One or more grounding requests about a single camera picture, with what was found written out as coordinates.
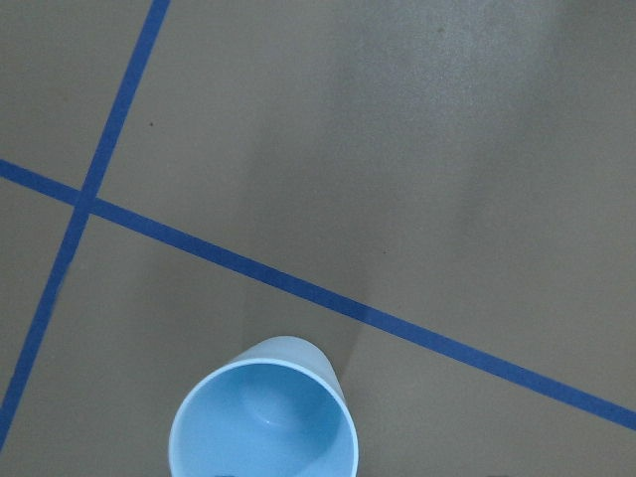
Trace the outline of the light blue cup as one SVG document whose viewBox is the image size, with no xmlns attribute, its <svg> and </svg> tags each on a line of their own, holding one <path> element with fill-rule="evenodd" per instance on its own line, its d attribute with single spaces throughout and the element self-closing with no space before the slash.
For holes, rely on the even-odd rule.
<svg viewBox="0 0 636 477">
<path fill-rule="evenodd" d="M 307 340 L 264 340 L 187 394 L 173 420 L 174 476 L 355 476 L 357 430 L 335 371 Z"/>
</svg>

